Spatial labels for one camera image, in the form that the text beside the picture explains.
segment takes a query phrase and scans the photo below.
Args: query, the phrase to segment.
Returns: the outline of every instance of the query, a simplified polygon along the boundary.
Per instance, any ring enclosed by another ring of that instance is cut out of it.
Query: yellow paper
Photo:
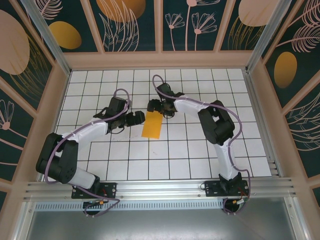
[[[157,111],[146,112],[145,122],[142,130],[142,137],[159,139],[163,115]]]

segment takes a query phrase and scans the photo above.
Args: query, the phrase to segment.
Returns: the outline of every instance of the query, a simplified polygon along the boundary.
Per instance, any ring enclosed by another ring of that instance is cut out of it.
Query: white tile
[[[130,128],[116,128],[112,130],[111,141],[112,142],[127,142],[130,138]]]
[[[135,82],[133,84],[133,94],[149,94],[149,82]]]
[[[133,83],[132,82],[121,82],[119,81],[116,85],[116,89],[124,89],[126,90],[129,95],[132,95],[133,93]],[[118,91],[116,93],[117,96],[121,96],[121,95],[127,95],[124,91]]]
[[[230,80],[243,80],[244,75],[241,69],[228,69],[228,76]]]
[[[89,161],[87,171],[100,178],[101,181],[106,180],[108,161]]]
[[[109,142],[92,142],[89,160],[108,160],[109,148]]]
[[[211,69],[197,69],[196,75],[199,81],[213,80]]]
[[[182,92],[182,82],[181,81],[171,81],[168,82],[171,87],[171,90],[177,94],[178,92]]]
[[[240,170],[248,170],[250,177],[252,177],[252,171],[249,163],[249,159],[247,157],[236,157],[235,159],[235,166]],[[242,177],[248,177],[247,171],[241,171]]]
[[[97,109],[104,109],[105,107],[108,107],[112,97],[113,97],[112,95],[108,95],[108,96],[100,95],[98,99]]]
[[[133,109],[146,109],[149,102],[149,95],[133,95],[132,108]]]
[[[102,82],[117,82],[118,70],[103,71]]]
[[[208,148],[206,140],[188,140],[189,158],[207,158]]]
[[[266,155],[261,139],[245,139],[249,157],[264,157]]]
[[[72,71],[70,83],[85,83],[88,71]]]
[[[219,169],[219,161],[218,158],[210,158],[210,168],[211,168],[211,175],[212,178],[219,178],[220,169]]]
[[[187,140],[185,124],[168,124],[169,140]]]
[[[148,159],[149,143],[147,141],[132,141],[129,148],[130,160]]]
[[[217,93],[231,93],[231,86],[229,81],[215,81],[214,82],[215,91]]]
[[[78,161],[76,163],[76,166],[82,170],[87,171],[87,167],[88,167],[88,161]]]
[[[63,110],[79,110],[82,96],[66,96]]]
[[[187,141],[169,141],[170,159],[187,159],[188,147]]]
[[[180,69],[166,69],[165,78],[167,81],[181,81]]]
[[[79,111],[62,111],[59,125],[76,125]]]
[[[231,147],[235,157],[247,157],[247,149],[243,139],[236,139],[232,142]]]
[[[127,180],[128,161],[109,161],[107,181]]]
[[[86,83],[100,83],[103,71],[88,71]]]
[[[118,82],[132,82],[134,80],[133,70],[120,70],[118,75]]]
[[[216,92],[214,81],[198,81],[201,94],[213,94]]]
[[[169,160],[150,160],[149,179],[169,179]]]
[[[154,75],[160,75],[160,77],[163,78],[163,80],[166,80],[166,73],[164,69],[152,69],[150,70],[150,82],[152,81],[152,78],[154,77]],[[156,77],[154,79],[155,82],[160,82],[160,78]]]
[[[84,85],[83,95],[99,95],[101,83],[89,82]]]
[[[190,179],[189,159],[170,159],[170,179]]]
[[[217,100],[217,95],[215,93],[201,93],[201,101],[206,103],[213,103]]]
[[[206,141],[206,144],[208,147],[209,158],[217,158],[218,156],[214,145],[209,141]]]
[[[260,133],[256,122],[243,122],[242,131],[245,139],[259,139]]]
[[[255,122],[255,114],[252,107],[237,107],[238,116],[242,122]]]
[[[149,70],[134,70],[133,80],[135,82],[149,82]]]
[[[168,118],[168,124],[184,124],[186,122],[183,112],[175,112],[174,117]]]
[[[146,141],[148,138],[142,137],[144,125],[136,125],[130,127],[130,141]]]
[[[89,160],[89,152],[90,152],[91,144],[87,144],[85,147],[79,150],[78,152],[78,161],[88,161]]]
[[[270,167],[266,157],[250,157],[254,177],[271,177]]]
[[[251,107],[248,93],[234,93],[233,96],[237,107]]]
[[[116,89],[117,89],[116,82],[103,82],[101,83],[99,95],[113,95]]]
[[[68,91],[66,92],[67,96],[82,96],[84,92],[85,84],[84,83],[70,83],[68,86]]]
[[[197,81],[197,73],[195,69],[181,69],[182,81]]]
[[[184,94],[198,94],[198,81],[183,81],[182,90]]]
[[[62,135],[65,133],[70,133],[73,130],[75,130],[75,126],[58,126],[55,133]]]
[[[230,81],[232,92],[233,93],[247,93],[247,87],[245,81]]]
[[[81,101],[81,110],[97,109],[99,96],[83,96]]]
[[[168,159],[167,141],[149,142],[149,159]]]
[[[209,159],[190,159],[190,171],[192,179],[210,179]]]
[[[129,158],[129,142],[111,142],[109,160],[127,160]]]
[[[187,124],[186,134],[187,134],[188,140],[205,140],[206,139],[200,123]]]
[[[217,98],[225,107],[235,107],[235,100],[232,93],[217,93]]]
[[[200,119],[198,116],[185,114],[185,122],[188,124],[198,124],[200,123]]]
[[[149,138],[149,140],[150,141],[167,141],[168,140],[168,127],[167,127],[167,124],[162,124],[161,125],[161,132],[160,132],[159,139]]]
[[[80,110],[76,124],[87,124],[94,117],[94,115],[96,115],[96,110]]]
[[[148,180],[148,160],[129,161],[128,180]]]
[[[212,69],[213,80],[229,80],[226,69]]]

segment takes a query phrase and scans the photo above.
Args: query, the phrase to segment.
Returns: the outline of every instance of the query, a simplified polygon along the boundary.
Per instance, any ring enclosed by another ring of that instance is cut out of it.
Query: purple cable
[[[235,166],[235,163],[234,161],[232,160],[232,157],[231,157],[231,143],[237,138],[240,136],[241,132],[242,132],[242,129],[243,129],[243,126],[242,126],[242,122],[240,120],[240,118],[238,117],[237,114],[235,114],[233,111],[231,111],[230,109],[224,107],[224,106],[220,106],[220,105],[215,105],[215,104],[211,104],[211,103],[207,103],[207,102],[203,102],[203,101],[198,101],[198,100],[195,100],[195,99],[192,99],[192,98],[189,98],[189,97],[183,97],[183,96],[180,96],[180,97],[174,97],[174,96],[169,96],[161,91],[159,91],[157,89],[157,86],[155,84],[155,77],[158,77],[161,79],[162,83],[165,83],[166,81],[164,81],[164,79],[158,75],[158,74],[155,74],[153,77],[152,77],[152,84],[153,84],[153,87],[154,89],[157,91],[157,93],[161,94],[162,96],[166,97],[166,98],[169,98],[169,99],[175,99],[175,100],[186,100],[186,101],[191,101],[191,102],[194,102],[196,104],[201,104],[201,105],[204,105],[204,106],[210,106],[210,107],[214,107],[214,108],[218,108],[218,109],[223,109],[225,111],[227,111],[228,113],[232,114],[236,119],[237,121],[239,122],[239,125],[240,125],[240,130],[239,132],[230,140],[229,144],[228,144],[228,156],[229,156],[229,160],[230,160],[230,163],[232,165],[232,167],[239,171],[239,172],[247,172],[248,174],[248,188],[249,188],[249,193],[248,193],[248,199],[250,198],[250,194],[251,194],[251,179],[250,179],[250,173],[247,169],[239,169]],[[223,200],[223,204],[222,204],[222,210],[226,213],[226,214],[235,214],[234,212],[231,212],[229,211],[228,209],[225,208],[225,205],[226,205],[226,201],[228,200],[228,198],[225,198]],[[244,206],[238,211],[238,213],[240,213],[244,207],[245,207],[246,204],[244,204]]]
[[[56,146],[55,148],[53,149],[50,157],[49,157],[49,160],[48,160],[48,163],[46,165],[46,168],[45,168],[45,172],[44,172],[44,180],[47,184],[55,184],[57,183],[58,181],[49,181],[48,179],[48,173],[49,173],[49,168],[50,168],[50,165],[51,165],[51,162],[52,160],[54,159],[54,156],[57,152],[57,150],[59,149],[59,147],[70,137],[74,136],[76,133],[78,133],[79,131],[87,128],[88,126],[92,126],[93,124],[98,124],[98,123],[102,123],[102,122],[105,122],[105,121],[110,121],[110,120],[113,120],[113,119],[116,119],[117,117],[119,117],[120,115],[124,114],[128,109],[129,109],[129,106],[130,106],[130,96],[129,96],[129,93],[127,92],[127,90],[123,89],[123,88],[119,88],[117,90],[115,90],[115,92],[113,93],[113,96],[115,97],[117,95],[117,92],[118,91],[124,91],[125,94],[126,94],[126,105],[124,106],[123,110],[121,112],[119,112],[117,115],[115,116],[112,116],[112,117],[108,117],[108,118],[105,118],[105,119],[100,119],[100,120],[97,120],[97,121],[92,121],[92,122],[89,122],[81,127],[79,127],[78,129],[76,129],[74,132],[70,133],[68,136],[64,137]],[[110,207],[108,207],[108,209],[104,210],[104,211],[101,211],[99,213],[97,213],[96,215],[92,215],[91,217],[94,218],[94,217],[99,217],[103,214],[105,214],[107,211],[109,211],[111,208],[113,208],[115,205],[117,205],[120,200],[119,199],[116,199],[116,198],[109,198],[109,197],[103,197],[103,196],[99,196],[99,195],[96,195],[94,193],[91,193],[89,192],[88,190],[80,187],[80,186],[75,186],[76,188],[80,189],[81,191],[85,192],[86,194],[89,194],[95,198],[99,198],[99,199],[103,199],[103,200],[108,200],[108,201],[116,201],[116,203],[112,204]],[[84,213],[86,214],[87,217],[89,217],[90,215],[87,214],[87,209],[90,207],[91,205],[88,205],[85,209],[84,209]]]

